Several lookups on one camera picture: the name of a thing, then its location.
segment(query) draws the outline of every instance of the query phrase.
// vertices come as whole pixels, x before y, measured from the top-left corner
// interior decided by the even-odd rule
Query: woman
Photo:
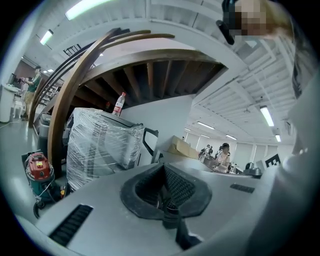
[[[207,156],[207,154],[209,154],[209,149],[210,149],[210,145],[206,145],[205,148],[201,149],[200,154],[199,154],[199,161],[201,163],[203,163],[205,161],[205,158]]]
[[[228,143],[223,143],[221,146],[221,151],[218,153],[215,160],[213,160],[213,169],[216,172],[226,174],[228,172],[228,167],[230,164],[230,146]]]

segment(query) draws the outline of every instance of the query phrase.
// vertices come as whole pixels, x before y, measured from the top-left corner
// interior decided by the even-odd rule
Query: machine
[[[49,202],[61,199],[60,187],[55,183],[53,167],[42,152],[32,152],[22,156],[29,185],[36,198],[33,206],[34,215],[39,218],[39,209],[43,209]]]

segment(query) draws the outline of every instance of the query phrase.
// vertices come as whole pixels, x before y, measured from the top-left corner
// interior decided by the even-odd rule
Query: plastic wrap
[[[100,176],[135,167],[145,127],[125,127],[94,108],[75,108],[66,158],[67,179],[77,190]]]

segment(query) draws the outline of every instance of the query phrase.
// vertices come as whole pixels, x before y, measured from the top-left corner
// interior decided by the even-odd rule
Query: cardboard box
[[[184,142],[177,136],[172,137],[172,142],[167,150],[169,153],[183,157],[198,159],[199,152],[191,148],[188,143]]]

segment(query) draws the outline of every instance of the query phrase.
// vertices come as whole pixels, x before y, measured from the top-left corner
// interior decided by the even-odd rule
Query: black rubber cover
[[[127,180],[120,191],[123,204],[143,219],[162,220],[164,211],[159,207],[163,190],[182,218],[200,215],[212,197],[212,191],[202,180],[166,163]]]

